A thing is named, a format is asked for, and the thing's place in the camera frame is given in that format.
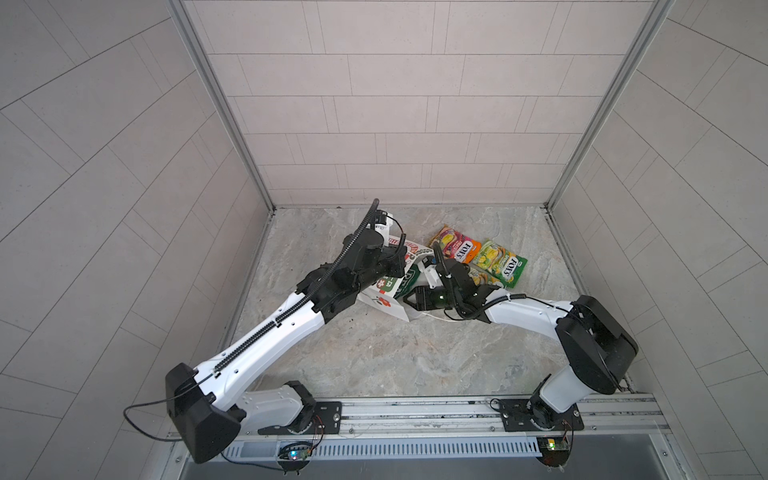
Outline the green Real crisps bag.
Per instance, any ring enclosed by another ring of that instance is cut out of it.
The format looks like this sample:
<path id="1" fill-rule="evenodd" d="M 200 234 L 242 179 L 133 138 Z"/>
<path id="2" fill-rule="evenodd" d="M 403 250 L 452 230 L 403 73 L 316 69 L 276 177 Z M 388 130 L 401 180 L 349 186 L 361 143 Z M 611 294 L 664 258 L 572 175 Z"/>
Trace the green Real crisps bag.
<path id="1" fill-rule="evenodd" d="M 416 286 L 416 283 L 418 282 L 419 278 L 421 276 L 421 270 L 419 269 L 418 265 L 413 265 L 410 267 L 410 269 L 406 272 L 405 276 L 402 279 L 402 282 L 400 283 L 398 289 L 395 292 L 395 299 L 400 299 L 408 295 L 413 288 Z"/>

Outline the white paper bag with flower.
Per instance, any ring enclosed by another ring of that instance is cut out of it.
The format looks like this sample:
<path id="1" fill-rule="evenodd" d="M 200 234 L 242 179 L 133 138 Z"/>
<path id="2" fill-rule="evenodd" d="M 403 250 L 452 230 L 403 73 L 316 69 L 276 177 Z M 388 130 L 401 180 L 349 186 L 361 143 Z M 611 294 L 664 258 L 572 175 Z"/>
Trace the white paper bag with flower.
<path id="1" fill-rule="evenodd" d="M 421 276 L 415 287 L 430 287 L 423 275 L 422 263 L 429 257 L 434 258 L 433 250 L 410 240 L 405 241 L 405 246 L 405 274 L 411 266 L 418 265 L 421 270 Z M 395 292 L 405 274 L 402 277 L 383 277 L 379 279 L 372 286 L 361 292 L 357 296 L 357 300 L 381 313 L 405 322 L 410 322 L 411 320 L 416 319 L 418 313 L 402 303 L 402 299 L 405 299 L 410 293 L 400 299 L 394 298 Z"/>

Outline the orange Fox's fruits candy bag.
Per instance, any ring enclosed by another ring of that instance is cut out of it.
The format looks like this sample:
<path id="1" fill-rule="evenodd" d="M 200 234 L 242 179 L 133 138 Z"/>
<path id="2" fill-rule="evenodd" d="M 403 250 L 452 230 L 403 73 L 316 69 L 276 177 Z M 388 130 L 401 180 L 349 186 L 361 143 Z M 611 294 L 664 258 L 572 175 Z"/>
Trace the orange Fox's fruits candy bag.
<path id="1" fill-rule="evenodd" d="M 443 256 L 458 262 L 469 264 L 479 253 L 482 243 L 444 225 L 443 228 L 430 240 L 429 244 L 438 242 Z"/>

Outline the green Fox's spring tea bag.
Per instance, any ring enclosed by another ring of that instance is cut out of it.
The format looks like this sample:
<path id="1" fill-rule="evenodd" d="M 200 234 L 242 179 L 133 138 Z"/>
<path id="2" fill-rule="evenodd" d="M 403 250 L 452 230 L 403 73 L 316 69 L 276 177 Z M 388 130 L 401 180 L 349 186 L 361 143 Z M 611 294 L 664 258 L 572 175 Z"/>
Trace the green Fox's spring tea bag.
<path id="1" fill-rule="evenodd" d="M 472 264 L 499 281 L 505 288 L 514 288 L 522 276 L 528 260 L 506 249 L 500 244 L 487 240 Z"/>

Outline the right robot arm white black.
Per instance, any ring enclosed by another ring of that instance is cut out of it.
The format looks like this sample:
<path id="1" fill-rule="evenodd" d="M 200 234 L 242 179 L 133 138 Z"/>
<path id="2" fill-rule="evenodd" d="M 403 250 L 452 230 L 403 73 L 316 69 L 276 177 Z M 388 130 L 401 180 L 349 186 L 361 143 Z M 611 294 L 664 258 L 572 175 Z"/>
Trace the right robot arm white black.
<path id="1" fill-rule="evenodd" d="M 514 293 L 498 281 L 477 281 L 469 266 L 452 259 L 429 259 L 424 274 L 426 282 L 403 296 L 412 309 L 451 310 L 453 321 L 514 326 L 560 342 L 568 365 L 546 377 L 524 407 L 540 430 L 562 425 L 591 394 L 614 394 L 638 354 L 636 341 L 592 296 L 568 302 Z"/>

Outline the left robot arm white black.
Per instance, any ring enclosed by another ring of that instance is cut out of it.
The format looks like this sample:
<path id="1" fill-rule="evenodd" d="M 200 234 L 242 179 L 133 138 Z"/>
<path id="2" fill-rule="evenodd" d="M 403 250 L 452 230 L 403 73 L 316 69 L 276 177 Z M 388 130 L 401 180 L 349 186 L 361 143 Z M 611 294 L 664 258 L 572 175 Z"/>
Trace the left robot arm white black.
<path id="1" fill-rule="evenodd" d="M 406 253 L 405 240 L 390 244 L 377 230 L 350 234 L 336 261 L 309 272 L 246 336 L 196 367 L 172 368 L 165 377 L 166 408 L 192 459 L 198 464 L 213 459 L 242 431 L 311 431 L 316 401 L 300 382 L 251 397 L 246 390 L 290 348 L 352 306 L 363 290 L 383 277 L 403 277 Z"/>

